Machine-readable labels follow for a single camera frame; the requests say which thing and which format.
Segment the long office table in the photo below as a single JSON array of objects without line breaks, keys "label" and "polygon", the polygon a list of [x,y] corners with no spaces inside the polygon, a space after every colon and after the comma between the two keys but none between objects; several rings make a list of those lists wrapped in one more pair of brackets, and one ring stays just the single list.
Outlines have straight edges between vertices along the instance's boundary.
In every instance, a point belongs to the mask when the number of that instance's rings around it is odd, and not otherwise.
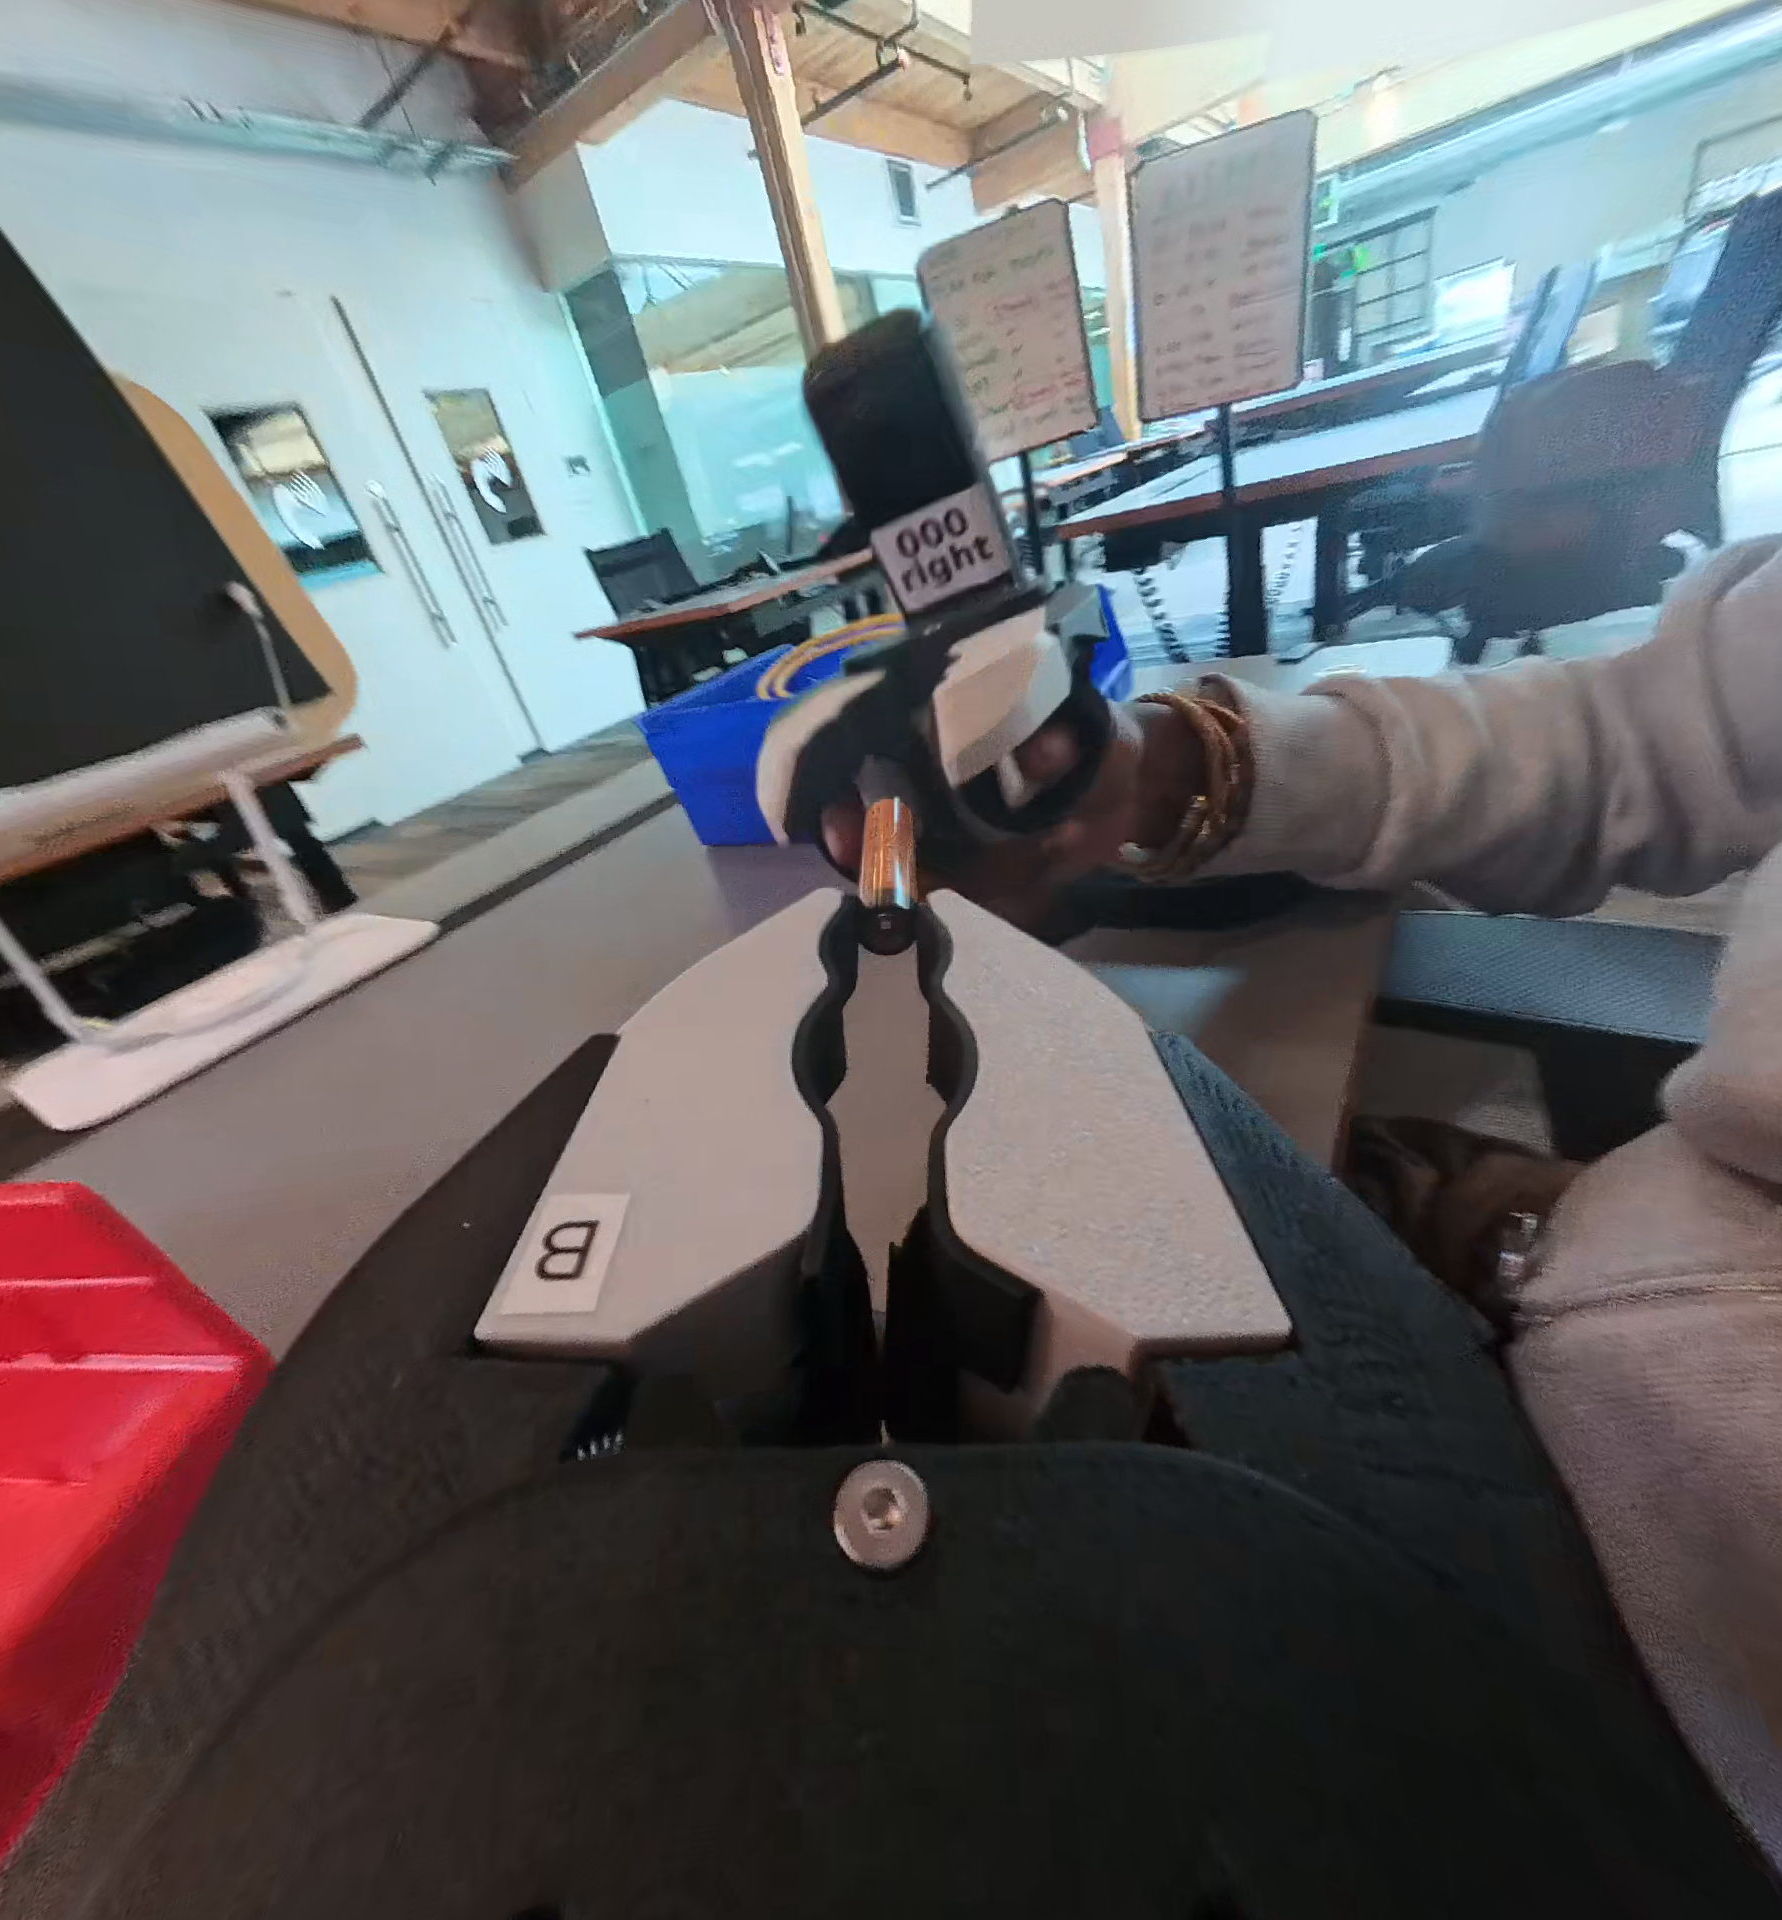
[{"label": "long office table", "polygon": [[1170,549],[1222,542],[1223,639],[1262,658],[1287,604],[1267,582],[1266,535],[1312,523],[1310,636],[1342,634],[1347,508],[1385,477],[1464,464],[1504,384],[1495,344],[1442,348],[1280,395],[1239,399],[1047,475],[1049,535],[1072,562],[1149,571]]}]

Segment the framed wall picture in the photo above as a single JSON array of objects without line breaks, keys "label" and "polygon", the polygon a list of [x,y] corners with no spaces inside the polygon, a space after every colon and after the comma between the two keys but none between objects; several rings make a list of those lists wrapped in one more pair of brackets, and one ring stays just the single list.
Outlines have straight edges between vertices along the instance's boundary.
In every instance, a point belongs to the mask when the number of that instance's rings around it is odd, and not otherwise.
[{"label": "framed wall picture", "polygon": [[426,390],[423,398],[484,540],[508,546],[541,537],[540,510],[489,390]]}]

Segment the grey desk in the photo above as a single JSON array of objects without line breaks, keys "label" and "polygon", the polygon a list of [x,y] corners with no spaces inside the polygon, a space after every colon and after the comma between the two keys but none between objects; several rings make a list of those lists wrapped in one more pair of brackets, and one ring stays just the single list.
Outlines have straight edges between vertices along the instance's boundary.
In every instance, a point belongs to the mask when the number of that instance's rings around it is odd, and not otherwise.
[{"label": "grey desk", "polygon": [[[421,954],[105,1126],[56,1135],[0,1091],[0,1182],[101,1194],[283,1354],[349,1265],[591,1035],[836,874],[803,848],[703,848],[639,765],[567,806]],[[1392,908],[1322,891],[1239,930],[1068,944],[1154,1030],[1191,1039],[1336,1162]]]}]

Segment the blue storage bin white label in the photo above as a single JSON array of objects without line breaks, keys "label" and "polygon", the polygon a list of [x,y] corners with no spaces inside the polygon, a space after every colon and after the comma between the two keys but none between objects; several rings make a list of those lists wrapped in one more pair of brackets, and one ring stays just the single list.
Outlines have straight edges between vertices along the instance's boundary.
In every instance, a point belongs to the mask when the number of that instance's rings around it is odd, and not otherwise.
[{"label": "blue storage bin white label", "polygon": [[[945,645],[997,622],[1045,622],[1066,644],[1066,703],[995,772],[949,789],[933,753],[931,690]],[[771,716],[843,672],[882,668],[892,751],[868,765],[857,799],[899,798],[917,843],[941,852],[1030,835],[1066,818],[1096,780],[1111,710],[1130,697],[1130,660],[1110,598],[1094,586],[997,587],[916,624],[896,614],[849,622],[775,650],[645,712],[637,726],[696,837],[709,848],[771,843],[755,772]]]}]

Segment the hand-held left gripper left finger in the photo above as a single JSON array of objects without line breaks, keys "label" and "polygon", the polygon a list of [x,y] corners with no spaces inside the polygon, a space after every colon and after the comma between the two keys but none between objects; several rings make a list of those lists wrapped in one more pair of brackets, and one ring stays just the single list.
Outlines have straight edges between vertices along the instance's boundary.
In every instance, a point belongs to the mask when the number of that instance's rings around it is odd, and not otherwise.
[{"label": "hand-held left gripper left finger", "polygon": [[479,1347],[688,1380],[762,1442],[878,1435],[870,1278],[830,1112],[857,951],[855,900],[821,887],[623,1022]]}]

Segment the black office chair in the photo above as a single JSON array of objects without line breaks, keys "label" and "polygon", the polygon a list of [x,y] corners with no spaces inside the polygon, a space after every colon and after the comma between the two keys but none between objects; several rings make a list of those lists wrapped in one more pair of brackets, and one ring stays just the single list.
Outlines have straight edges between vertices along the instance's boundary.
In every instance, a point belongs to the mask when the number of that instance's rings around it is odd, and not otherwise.
[{"label": "black office chair", "polygon": [[629,620],[700,591],[702,582],[665,525],[585,549],[589,576],[615,620]]},{"label": "black office chair", "polygon": [[1782,184],[1738,204],[1710,275],[1661,363],[1687,508],[1677,525],[1721,535],[1720,449],[1727,420],[1782,318]]}]

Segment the red storage bin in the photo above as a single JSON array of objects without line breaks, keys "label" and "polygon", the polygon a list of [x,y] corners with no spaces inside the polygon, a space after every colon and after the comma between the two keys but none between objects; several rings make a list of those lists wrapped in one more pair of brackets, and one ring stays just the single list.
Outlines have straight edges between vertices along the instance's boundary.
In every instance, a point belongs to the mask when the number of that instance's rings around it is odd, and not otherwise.
[{"label": "red storage bin", "polygon": [[0,1861],[118,1687],[269,1350],[75,1182],[0,1182]]}]

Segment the person's right forearm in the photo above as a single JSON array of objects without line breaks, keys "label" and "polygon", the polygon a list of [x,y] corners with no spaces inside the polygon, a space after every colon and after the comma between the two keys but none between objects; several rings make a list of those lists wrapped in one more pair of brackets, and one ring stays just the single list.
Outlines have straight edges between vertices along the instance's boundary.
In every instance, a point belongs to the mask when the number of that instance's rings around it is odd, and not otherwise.
[{"label": "person's right forearm", "polygon": [[1619,652],[1239,691],[1253,780],[1213,869],[1572,917],[1782,848],[1782,537],[1723,546]]}]

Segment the black mesh wrist rest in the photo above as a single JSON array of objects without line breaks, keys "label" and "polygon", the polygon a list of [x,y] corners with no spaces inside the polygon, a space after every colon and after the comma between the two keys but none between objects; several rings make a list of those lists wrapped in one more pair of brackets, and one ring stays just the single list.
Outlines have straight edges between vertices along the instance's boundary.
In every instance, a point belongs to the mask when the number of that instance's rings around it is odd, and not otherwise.
[{"label": "black mesh wrist rest", "polygon": [[1317,896],[1299,876],[1195,876],[1156,882],[1128,874],[1086,876],[1060,894],[1039,938],[1066,946],[1094,931],[1222,933],[1278,919]]}]

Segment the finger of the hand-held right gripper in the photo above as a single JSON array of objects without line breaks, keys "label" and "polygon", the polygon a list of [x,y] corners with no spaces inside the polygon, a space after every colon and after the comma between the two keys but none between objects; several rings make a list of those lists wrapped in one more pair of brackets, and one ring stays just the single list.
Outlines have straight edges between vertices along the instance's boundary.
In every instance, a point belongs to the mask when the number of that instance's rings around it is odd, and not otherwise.
[{"label": "finger of the hand-held right gripper", "polygon": [[997,772],[1066,706],[1070,650],[1047,622],[995,622],[952,637],[930,691],[931,751],[947,789]]},{"label": "finger of the hand-held right gripper", "polygon": [[753,792],[775,846],[810,843],[825,807],[857,798],[868,765],[892,753],[889,691],[888,669],[846,669],[771,716]]}]

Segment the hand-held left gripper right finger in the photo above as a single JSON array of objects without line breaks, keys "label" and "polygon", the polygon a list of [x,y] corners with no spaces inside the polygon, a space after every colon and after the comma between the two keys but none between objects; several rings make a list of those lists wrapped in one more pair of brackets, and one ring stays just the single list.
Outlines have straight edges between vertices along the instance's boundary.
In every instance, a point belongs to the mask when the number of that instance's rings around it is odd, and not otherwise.
[{"label": "hand-held left gripper right finger", "polygon": [[1291,1319],[1157,1034],[955,891],[917,915],[924,1197],[892,1250],[884,1424],[1024,1433],[1075,1374],[1286,1352]]}]

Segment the black panel desk lamp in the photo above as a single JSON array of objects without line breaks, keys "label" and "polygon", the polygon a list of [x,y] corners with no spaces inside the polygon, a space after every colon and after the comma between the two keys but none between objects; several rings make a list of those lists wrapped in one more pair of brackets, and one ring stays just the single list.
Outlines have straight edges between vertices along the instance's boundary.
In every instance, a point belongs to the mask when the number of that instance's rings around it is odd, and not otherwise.
[{"label": "black panel desk lamp", "polygon": [[[107,374],[0,229],[0,787],[256,712],[355,753],[353,702],[348,653],[248,500],[173,409]],[[0,919],[0,1061],[46,1129],[127,1113],[438,938],[428,917],[314,908],[277,876],[245,756],[222,780],[254,837],[248,957],[84,1020]]]}]

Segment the wooden office desk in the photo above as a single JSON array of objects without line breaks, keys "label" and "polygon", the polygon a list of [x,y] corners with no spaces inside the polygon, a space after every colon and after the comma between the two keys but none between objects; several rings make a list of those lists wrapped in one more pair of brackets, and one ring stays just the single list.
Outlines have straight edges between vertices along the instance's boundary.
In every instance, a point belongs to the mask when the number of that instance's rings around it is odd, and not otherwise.
[{"label": "wooden office desk", "polygon": [[694,684],[794,645],[843,617],[882,612],[884,577],[870,552],[707,587],[574,634],[577,644],[622,647],[644,707],[660,707]]}]

